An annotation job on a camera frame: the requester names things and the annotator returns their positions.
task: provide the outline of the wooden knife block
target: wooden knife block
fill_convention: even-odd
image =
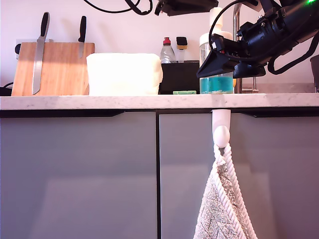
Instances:
[[[32,96],[35,42],[21,44],[12,96]],[[95,53],[94,43],[85,43],[79,58],[79,43],[46,42],[40,91],[35,96],[88,95],[86,57]]]

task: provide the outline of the cabinet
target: cabinet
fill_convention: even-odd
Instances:
[[[1,238],[156,238],[156,114],[1,119]]]
[[[211,114],[161,115],[162,239],[192,239],[214,161]],[[233,161],[258,239],[317,237],[319,118],[232,114]]]

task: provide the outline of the power outlet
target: power outlet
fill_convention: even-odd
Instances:
[[[36,39],[17,39],[17,40],[15,40],[15,46],[17,46],[18,44],[21,44],[23,42],[36,42]],[[46,39],[45,42],[54,42],[54,41],[52,39]],[[15,54],[15,58],[18,60],[19,55]]]

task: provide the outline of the plastic bottle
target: plastic bottle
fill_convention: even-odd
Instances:
[[[169,37],[165,37],[163,48],[160,52],[160,60],[162,63],[176,63],[175,54],[171,47]]]
[[[215,7],[210,10],[209,15],[209,27],[214,23],[217,15],[220,13],[222,8]],[[233,36],[230,32],[222,31],[223,26],[223,15],[218,19],[213,34],[219,34],[227,39],[232,40]],[[203,34],[199,39],[200,45],[200,65],[203,64],[206,57],[210,52],[210,46],[208,42],[209,33]],[[199,91],[201,94],[229,94],[234,93],[233,87],[233,73],[226,73],[212,77],[205,77],[199,79]]]

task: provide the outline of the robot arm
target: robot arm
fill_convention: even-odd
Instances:
[[[319,0],[281,0],[281,6],[273,0],[247,0],[245,5],[260,10],[265,15],[255,24],[247,22],[240,27],[237,42],[213,34],[213,50],[199,69],[198,77],[208,77],[234,72],[234,78],[263,76],[264,67],[273,74],[281,74],[306,60],[319,43]],[[216,7],[216,0],[159,0],[156,14],[168,15],[207,12]],[[309,51],[279,70],[274,62],[299,43],[313,37]]]

